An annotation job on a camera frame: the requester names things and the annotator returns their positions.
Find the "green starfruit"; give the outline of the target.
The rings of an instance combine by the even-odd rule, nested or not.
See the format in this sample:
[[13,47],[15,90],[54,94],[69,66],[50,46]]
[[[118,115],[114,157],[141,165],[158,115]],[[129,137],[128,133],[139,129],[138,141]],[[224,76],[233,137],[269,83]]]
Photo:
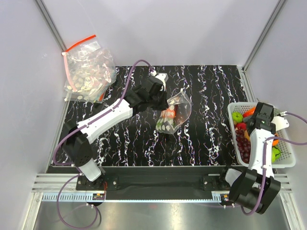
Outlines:
[[160,117],[156,124],[158,131],[170,131],[173,129],[174,120],[172,117]]

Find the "clear spotted zip bag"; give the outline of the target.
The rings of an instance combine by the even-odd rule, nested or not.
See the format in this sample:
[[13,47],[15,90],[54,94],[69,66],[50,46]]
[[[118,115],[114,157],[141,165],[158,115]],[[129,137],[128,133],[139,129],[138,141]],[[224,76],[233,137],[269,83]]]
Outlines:
[[161,112],[155,129],[159,133],[172,135],[189,119],[192,105],[185,88],[181,88],[167,103],[169,107]]

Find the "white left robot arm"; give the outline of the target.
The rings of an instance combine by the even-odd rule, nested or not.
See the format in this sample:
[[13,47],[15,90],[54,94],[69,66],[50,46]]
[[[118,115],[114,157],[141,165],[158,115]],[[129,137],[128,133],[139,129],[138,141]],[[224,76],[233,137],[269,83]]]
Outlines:
[[87,178],[87,184],[92,189],[100,189],[104,181],[102,171],[94,162],[91,144],[113,126],[147,108],[157,111],[167,109],[167,80],[166,73],[149,77],[141,85],[128,90],[122,100],[117,99],[105,110],[75,125],[66,124],[68,138],[60,146]]

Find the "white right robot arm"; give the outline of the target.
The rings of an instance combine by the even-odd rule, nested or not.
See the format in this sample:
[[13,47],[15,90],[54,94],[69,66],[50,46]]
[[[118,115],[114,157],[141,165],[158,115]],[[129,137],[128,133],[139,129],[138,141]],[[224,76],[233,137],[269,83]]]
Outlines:
[[281,189],[272,170],[272,142],[276,133],[273,112],[272,105],[257,103],[247,124],[251,142],[248,167],[244,171],[229,168],[218,177],[219,187],[230,189],[229,200],[240,205],[246,216],[263,214]]

